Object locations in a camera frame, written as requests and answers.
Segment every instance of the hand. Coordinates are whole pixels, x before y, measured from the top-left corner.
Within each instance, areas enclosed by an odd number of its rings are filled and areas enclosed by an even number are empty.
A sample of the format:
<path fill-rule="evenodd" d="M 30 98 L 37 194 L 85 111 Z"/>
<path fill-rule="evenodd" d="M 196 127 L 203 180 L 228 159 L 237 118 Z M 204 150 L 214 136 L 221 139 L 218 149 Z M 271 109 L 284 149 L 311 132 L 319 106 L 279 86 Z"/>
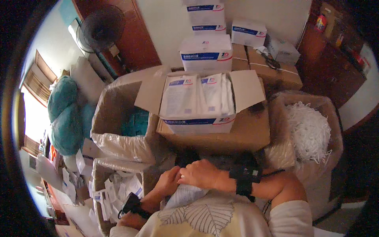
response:
<path fill-rule="evenodd" d="M 208 160 L 198 160 L 180 169 L 183 178 L 178 184 L 189 184 L 204 189 L 218 189 L 220 180 L 224 178 L 224 172 L 216 168 Z"/>
<path fill-rule="evenodd" d="M 177 182 L 180 179 L 179 170 L 180 167 L 175 166 L 161 174 L 152 192 L 157 193 L 161 198 L 174 194 L 178 188 Z"/>

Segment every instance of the person's right hand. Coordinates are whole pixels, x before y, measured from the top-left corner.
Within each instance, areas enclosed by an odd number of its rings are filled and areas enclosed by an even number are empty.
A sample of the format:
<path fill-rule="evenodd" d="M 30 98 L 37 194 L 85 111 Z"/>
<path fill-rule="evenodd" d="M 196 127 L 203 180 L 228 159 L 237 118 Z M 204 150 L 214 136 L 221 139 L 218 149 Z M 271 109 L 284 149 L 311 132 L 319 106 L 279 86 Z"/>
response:
<path fill-rule="evenodd" d="M 219 170 L 208 160 L 198 160 L 180 169 L 183 176 L 178 184 L 189 184 L 204 189 L 213 189 L 218 186 L 219 179 L 223 177 L 223 171 Z"/>

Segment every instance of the wooden cabinet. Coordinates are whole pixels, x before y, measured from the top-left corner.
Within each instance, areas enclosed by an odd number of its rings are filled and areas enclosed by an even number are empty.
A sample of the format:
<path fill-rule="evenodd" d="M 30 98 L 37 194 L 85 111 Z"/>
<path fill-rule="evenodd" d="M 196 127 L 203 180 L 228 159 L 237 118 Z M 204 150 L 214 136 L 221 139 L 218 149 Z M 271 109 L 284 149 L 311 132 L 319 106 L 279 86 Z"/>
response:
<path fill-rule="evenodd" d="M 299 52 L 296 67 L 303 79 L 303 91 L 329 97 L 336 108 L 345 104 L 366 80 L 347 56 L 311 24 L 306 27 Z"/>

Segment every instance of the wall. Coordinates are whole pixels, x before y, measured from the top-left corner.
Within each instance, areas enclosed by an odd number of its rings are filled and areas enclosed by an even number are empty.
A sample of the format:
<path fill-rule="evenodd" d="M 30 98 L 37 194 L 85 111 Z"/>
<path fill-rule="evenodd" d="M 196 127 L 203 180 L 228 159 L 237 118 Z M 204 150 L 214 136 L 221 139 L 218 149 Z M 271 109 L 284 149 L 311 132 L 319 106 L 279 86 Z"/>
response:
<path fill-rule="evenodd" d="M 28 50 L 23 72 L 27 72 L 33 64 L 36 49 L 58 77 L 63 69 L 69 70 L 71 64 L 75 64 L 78 57 L 83 56 L 68 31 L 68 26 L 77 17 L 73 5 L 71 7 L 70 4 L 72 5 L 71 0 L 60 0 L 46 16 Z"/>
<path fill-rule="evenodd" d="M 20 159 L 21 159 L 21 165 L 22 165 L 22 171 L 25 176 L 25 180 L 27 182 L 27 187 L 29 189 L 30 195 L 33 198 L 34 203 L 37 206 L 37 209 L 44 217 L 50 217 L 51 216 L 47 213 L 46 207 L 46 199 L 44 195 L 41 195 L 37 192 L 36 186 L 41 187 L 41 176 L 38 173 L 33 172 L 28 167 L 28 153 L 24 150 L 21 150 L 19 152 Z"/>
<path fill-rule="evenodd" d="M 182 67 L 181 41 L 192 35 L 186 7 L 181 1 L 136 0 L 150 37 L 163 64 Z M 226 21 L 230 29 L 234 18 L 259 20 L 278 36 L 296 44 L 301 36 L 311 0 L 225 0 Z"/>
<path fill-rule="evenodd" d="M 364 45 L 361 55 L 365 55 L 371 64 L 367 79 L 358 91 L 338 110 L 343 130 L 347 130 L 362 120 L 379 103 L 379 70 L 374 54 L 368 45 Z"/>

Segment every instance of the white wall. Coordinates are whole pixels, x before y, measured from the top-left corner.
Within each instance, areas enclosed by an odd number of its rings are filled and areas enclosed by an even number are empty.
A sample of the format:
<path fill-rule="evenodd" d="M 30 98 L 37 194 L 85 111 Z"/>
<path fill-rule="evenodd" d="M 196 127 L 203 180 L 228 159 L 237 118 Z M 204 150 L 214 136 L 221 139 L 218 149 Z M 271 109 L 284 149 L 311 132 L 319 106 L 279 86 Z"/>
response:
<path fill-rule="evenodd" d="M 33 64 L 36 49 L 58 77 L 63 69 L 69 70 L 71 64 L 75 64 L 78 57 L 83 56 L 70 35 L 68 26 L 63 22 L 59 11 L 61 4 L 62 0 L 47 15 L 35 35 L 24 62 L 23 72 L 27 72 Z"/>
<path fill-rule="evenodd" d="M 311 0 L 225 0 L 227 25 L 234 18 L 259 20 L 278 36 L 296 44 L 308 20 Z M 181 67 L 181 41 L 192 35 L 192 28 L 180 0 L 137 0 L 150 37 L 162 63 Z"/>
<path fill-rule="evenodd" d="M 368 45 L 364 45 L 361 55 L 365 55 L 371 64 L 367 79 L 359 90 L 341 107 L 338 112 L 341 116 L 343 130 L 347 130 L 362 120 L 379 103 L 379 70 L 374 54 Z"/>

